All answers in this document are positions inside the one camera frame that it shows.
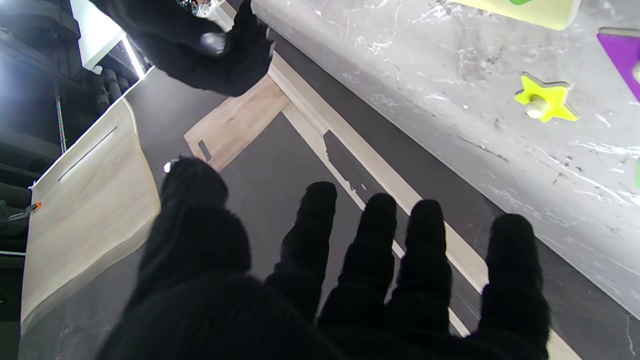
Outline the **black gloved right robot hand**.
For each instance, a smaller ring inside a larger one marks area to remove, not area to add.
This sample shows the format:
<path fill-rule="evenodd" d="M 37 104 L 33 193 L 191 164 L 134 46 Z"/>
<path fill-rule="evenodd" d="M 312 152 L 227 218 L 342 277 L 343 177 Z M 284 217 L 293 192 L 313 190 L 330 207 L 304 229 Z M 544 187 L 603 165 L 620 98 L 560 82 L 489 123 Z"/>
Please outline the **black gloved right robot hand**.
<path fill-rule="evenodd" d="M 239 97 L 267 74 L 275 43 L 243 0 L 230 30 L 176 0 L 95 0 L 156 68 L 195 89 Z"/>

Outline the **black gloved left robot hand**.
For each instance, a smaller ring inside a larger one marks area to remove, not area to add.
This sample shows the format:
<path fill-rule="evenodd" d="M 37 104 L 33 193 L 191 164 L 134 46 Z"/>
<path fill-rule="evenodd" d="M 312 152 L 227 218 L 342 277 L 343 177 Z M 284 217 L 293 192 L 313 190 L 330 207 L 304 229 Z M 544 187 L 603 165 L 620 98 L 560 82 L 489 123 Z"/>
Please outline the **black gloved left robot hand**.
<path fill-rule="evenodd" d="M 338 283 L 319 308 L 338 191 L 309 185 L 264 280 L 227 208 L 219 173 L 179 157 L 160 190 L 137 283 L 99 360 L 548 360 L 550 307 L 534 230 L 518 214 L 491 226 L 480 320 L 450 333 L 452 271 L 441 205 L 414 205 L 394 273 L 397 203 L 366 203 Z"/>

